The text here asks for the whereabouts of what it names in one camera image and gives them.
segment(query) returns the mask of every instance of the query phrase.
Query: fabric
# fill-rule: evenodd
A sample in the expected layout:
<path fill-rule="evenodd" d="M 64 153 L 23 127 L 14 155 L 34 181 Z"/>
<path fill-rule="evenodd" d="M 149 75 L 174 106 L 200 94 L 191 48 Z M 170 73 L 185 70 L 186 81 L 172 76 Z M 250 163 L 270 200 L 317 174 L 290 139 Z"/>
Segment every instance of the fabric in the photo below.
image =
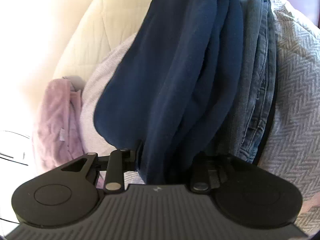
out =
<path fill-rule="evenodd" d="M 320 223 L 320 30 L 290 3 L 271 2 L 278 94 L 259 166 L 299 188 L 304 202 L 296 225 L 313 233 Z"/>
<path fill-rule="evenodd" d="M 76 75 L 87 81 L 111 50 L 139 30 L 150 2 L 93 0 L 66 46 L 53 78 Z"/>
<path fill-rule="evenodd" d="M 0 109 L 1 130 L 31 136 L 45 88 L 91 2 L 0 0 L 0 98 L 8 106 Z"/>
<path fill-rule="evenodd" d="M 50 81 L 41 101 L 32 134 L 39 174 L 83 155 L 78 120 L 81 92 L 67 79 Z"/>
<path fill-rule="evenodd" d="M 242 40 L 239 0 L 152 0 L 93 118 L 116 148 L 144 142 L 146 183 L 177 182 L 215 135 L 236 93 Z"/>
<path fill-rule="evenodd" d="M 231 111 L 214 143 L 217 154 L 229 153 L 252 163 L 274 94 L 276 35 L 270 0 L 240 0 L 240 4 L 244 17 L 240 79 Z"/>
<path fill-rule="evenodd" d="M 116 149 L 97 133 L 93 125 L 93 113 L 105 86 L 113 76 L 124 54 L 130 48 L 134 38 L 135 34 L 112 50 L 103 62 L 97 66 L 84 87 L 79 126 L 85 152 L 96 152 L 98 156 L 105 156 L 110 155 Z M 105 176 L 106 173 L 101 171 L 97 187 L 102 187 L 100 182 L 103 183 Z M 124 183 L 127 187 L 129 183 L 143 184 L 143 180 L 137 172 L 128 171 L 124 173 Z"/>

